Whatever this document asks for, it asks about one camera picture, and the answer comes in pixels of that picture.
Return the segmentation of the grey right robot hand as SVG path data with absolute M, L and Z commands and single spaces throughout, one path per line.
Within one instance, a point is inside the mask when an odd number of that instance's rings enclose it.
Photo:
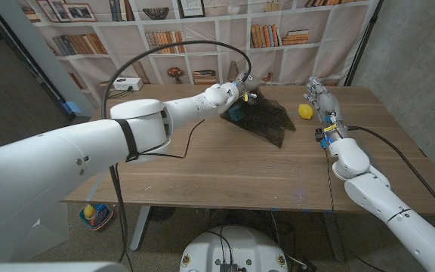
M 317 79 L 310 77 L 306 84 L 305 99 L 316 110 L 325 136 L 333 141 L 348 138 L 347 128 L 343 123 L 341 107 L 338 99 Z

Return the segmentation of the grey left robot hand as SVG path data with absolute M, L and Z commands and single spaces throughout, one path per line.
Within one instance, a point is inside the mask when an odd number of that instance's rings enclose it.
M 258 89 L 265 85 L 265 82 L 252 74 L 248 76 L 245 72 L 241 72 L 237 75 L 235 79 L 236 86 L 239 90 L 239 96 L 243 97 L 246 95 L 251 95 L 251 97 L 256 98 L 258 94 Z

